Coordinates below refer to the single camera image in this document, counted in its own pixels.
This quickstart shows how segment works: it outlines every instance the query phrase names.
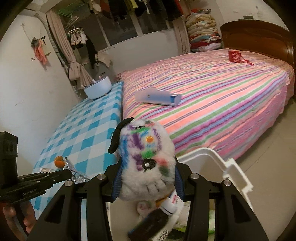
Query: beige curtain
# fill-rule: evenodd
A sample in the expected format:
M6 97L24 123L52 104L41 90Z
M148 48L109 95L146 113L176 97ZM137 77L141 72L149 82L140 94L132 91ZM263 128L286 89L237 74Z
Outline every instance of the beige curtain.
M52 8L46 13L46 16L57 44L70 65L69 79L77 80L77 89L81 89L82 85L89 85L92 77L85 68L76 61L59 15L55 12L54 8Z
M173 21L174 31L178 44L178 54L190 53L190 44L185 26L185 17L181 16Z

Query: white plush toy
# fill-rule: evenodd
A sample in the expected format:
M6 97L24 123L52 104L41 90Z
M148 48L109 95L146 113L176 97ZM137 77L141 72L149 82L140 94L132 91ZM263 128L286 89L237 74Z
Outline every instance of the white plush toy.
M175 147L164 127L153 120L123 120L109 153L122 158L123 200L158 200L170 194L175 181Z

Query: human hand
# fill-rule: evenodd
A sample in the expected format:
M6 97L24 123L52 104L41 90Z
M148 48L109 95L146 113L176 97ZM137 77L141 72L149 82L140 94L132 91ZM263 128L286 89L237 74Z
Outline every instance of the human hand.
M34 224L36 223L36 218L35 218L35 211L33 209L32 204L27 201L25 203L22 203L22 209L24 210L24 224L26 226L26 231L27 233L30 233ZM9 228L12 230L14 235L20 240L20 241L25 241L25 237L21 233L21 231L18 229L17 225L13 221L13 218L16 216L16 211L13 206L6 205L3 207L3 213L6 218L6 222L9 226Z

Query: blue checkered mattress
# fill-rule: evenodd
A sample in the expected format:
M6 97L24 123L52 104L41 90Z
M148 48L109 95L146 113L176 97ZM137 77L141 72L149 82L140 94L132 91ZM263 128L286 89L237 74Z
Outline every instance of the blue checkered mattress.
M49 139L33 173L39 172L40 168L57 169L54 164L56 156L68 157L78 171L90 178L115 164L118 158L107 151L111 134L121 121L122 88L123 82L116 83L106 96L96 100L87 98L77 104ZM36 218L62 185L63 182L57 183L44 195L31 200Z

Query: folded blanket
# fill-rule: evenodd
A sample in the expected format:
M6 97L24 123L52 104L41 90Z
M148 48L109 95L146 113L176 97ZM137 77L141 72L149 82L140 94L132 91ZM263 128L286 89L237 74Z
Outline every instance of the folded blanket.
M217 29L214 28L213 30L201 30L201 31L196 31L192 34L189 35L189 37L195 37L199 34L214 34L214 33L217 33Z
M218 39L222 39L222 38L220 37L219 34L216 34L215 36L210 37L209 38L209 41L211 41L211 40L218 40Z
M190 35L190 34L193 34L194 32L196 31L210 31L210 30L214 30L214 28L202 28L202 27L196 27L190 31L188 31L187 33Z
M189 28L190 26L192 26L195 23L198 23L200 21L204 21L204 20L214 20L210 14L202 14L203 16L200 15L196 15L193 16L191 18L189 18L189 20L185 23L186 27Z
M204 20L204 21L200 21L198 23L193 24L192 26L187 28L187 30L190 31L196 27L211 28L211 27L215 27L215 26L216 26L215 20Z
M196 43L196 42L199 42L203 39L209 39L210 37L212 37L212 34L202 34L202 35L199 35L191 40L189 39L189 43L191 43L191 44Z
M211 50L216 50L216 49L219 49L221 47L221 43L212 43L212 44L209 44L207 46L201 46L199 47L198 49L200 51L211 51Z
M197 43L192 43L191 44L191 49L196 49L198 47L201 47L201 46L207 46L209 44L213 44L213 43L221 43L221 39L218 39L218 40L202 40L202 41L199 41Z
M193 17L199 17L200 18L200 17L208 17L208 16L210 16L210 15L206 14L206 13L194 13L194 12L192 12L190 15L187 16L185 21L187 22Z
M191 9L191 12L195 12L195 13L211 13L211 9L194 8L194 9Z
M219 34L218 34L218 32L214 32L214 33L210 33L210 34L199 34L196 36L189 37L189 42L191 43L191 40L198 39L199 37L202 37L202 36L213 37L213 36L219 36Z

